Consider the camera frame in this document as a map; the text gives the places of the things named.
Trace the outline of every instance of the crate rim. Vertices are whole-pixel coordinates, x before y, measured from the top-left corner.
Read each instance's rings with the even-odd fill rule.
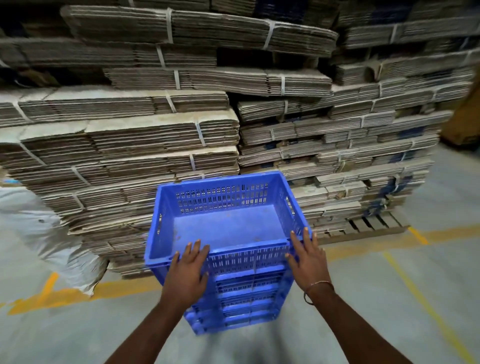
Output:
[[[312,230],[310,228],[310,225],[309,223],[307,222],[307,219],[305,218],[305,216],[303,215],[302,213],[302,210],[299,206],[299,204],[297,203],[297,200],[295,199],[293,193],[292,193],[292,190],[287,182],[287,179],[285,178],[285,176],[283,175],[282,172],[280,172],[279,170],[273,170],[273,171],[269,171],[269,172],[259,172],[259,173],[249,173],[249,174],[239,174],[239,175],[235,175],[235,176],[225,176],[225,177],[215,177],[215,178],[207,178],[207,179],[201,179],[201,180],[193,180],[193,181],[182,181],[180,183],[178,182],[168,182],[168,183],[163,183],[163,184],[160,184],[158,187],[157,187],[157,191],[156,191],[156,196],[155,196],[155,206],[159,206],[160,205],[160,196],[161,196],[161,191],[162,191],[162,188],[165,188],[165,187],[169,187],[169,186],[172,186],[172,185],[179,185],[179,184],[183,184],[183,185],[198,185],[198,184],[201,184],[203,183],[204,181],[209,181],[209,182],[215,182],[215,181],[236,181],[238,183],[239,180],[245,180],[245,179],[250,179],[252,176],[268,176],[268,175],[272,175],[272,176],[279,176],[283,185],[285,186],[286,188],[286,192],[287,192],[287,196],[288,196],[288,200],[290,201],[291,205],[292,205],[292,208],[299,214],[299,218],[301,219],[302,221],[302,224],[308,228],[308,232],[309,232],[309,235],[310,237],[312,236]],[[154,209],[154,213],[153,213],[153,216],[152,216],[152,224],[150,225],[150,229],[148,231],[148,237],[147,237],[147,242],[146,242],[146,247],[145,247],[145,254],[144,254],[144,261],[145,261],[145,265],[147,267],[160,267],[160,266],[165,266],[165,265],[168,265],[173,256],[175,255],[175,253],[169,255],[169,256],[166,256],[166,257],[162,257],[162,258],[155,258],[155,259],[150,259],[149,256],[152,252],[152,247],[153,247],[153,239],[154,239],[154,235],[155,235],[155,231],[157,230],[157,227],[158,227],[158,219],[160,217],[160,211],[159,209]],[[300,241],[303,240],[303,236],[301,235],[297,235],[297,239],[299,239]],[[288,243],[288,239],[278,239],[278,240],[268,240],[268,241],[264,241],[264,242],[256,242],[256,243],[249,243],[249,244],[239,244],[236,246],[236,249],[238,248],[254,248],[254,247],[258,247],[258,248],[261,248],[262,246],[265,246],[265,245],[271,245],[273,243],[280,243],[280,242],[285,242],[285,243]],[[215,251],[210,251],[208,256],[210,256],[210,254],[212,253],[220,253],[220,252],[215,252]]]

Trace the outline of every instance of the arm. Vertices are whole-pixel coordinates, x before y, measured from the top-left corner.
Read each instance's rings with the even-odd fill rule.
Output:
[[[303,232],[303,245],[292,232],[290,237],[300,261],[287,254],[287,260],[299,287],[307,293],[325,319],[350,364],[411,364],[402,353],[390,345],[357,314],[328,283],[332,282],[325,251],[318,247],[317,236],[310,240],[308,229]]]
[[[209,250],[210,246],[205,245],[200,251],[200,240],[197,240],[193,248],[192,243],[188,243],[180,261],[180,253],[175,253],[165,278],[160,302],[105,364],[155,362],[183,313],[205,292],[208,273],[200,277],[200,269]]]

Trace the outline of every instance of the wooden pallet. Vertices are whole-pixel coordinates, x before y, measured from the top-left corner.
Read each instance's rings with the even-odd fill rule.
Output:
[[[354,218],[348,221],[345,230],[318,234],[318,244],[331,244],[349,240],[372,238],[390,234],[399,234],[410,227],[407,218],[398,211],[383,212],[367,218]]]

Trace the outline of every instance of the gray floor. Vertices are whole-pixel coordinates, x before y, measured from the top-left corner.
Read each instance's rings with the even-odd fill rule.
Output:
[[[413,227],[429,232],[479,224],[480,194],[475,187],[480,160],[444,147],[434,158],[427,183],[404,206]],[[480,363],[479,243],[480,235],[389,253],[453,330],[464,351]],[[2,234],[0,263],[0,302],[39,293],[49,276],[14,236]],[[466,362],[382,252],[338,259],[329,266],[340,295],[414,363]],[[0,363],[102,363],[158,298],[158,291],[150,291],[22,315],[8,315],[10,307],[3,306]],[[196,337],[181,321],[157,363],[338,364],[346,359],[326,323],[294,286],[275,322]]]

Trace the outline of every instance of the white plastic sheet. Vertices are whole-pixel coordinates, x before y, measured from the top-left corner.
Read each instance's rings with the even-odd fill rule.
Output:
[[[81,238],[68,235],[36,194],[24,187],[0,187],[0,219],[68,285],[93,295],[107,261],[82,247]]]

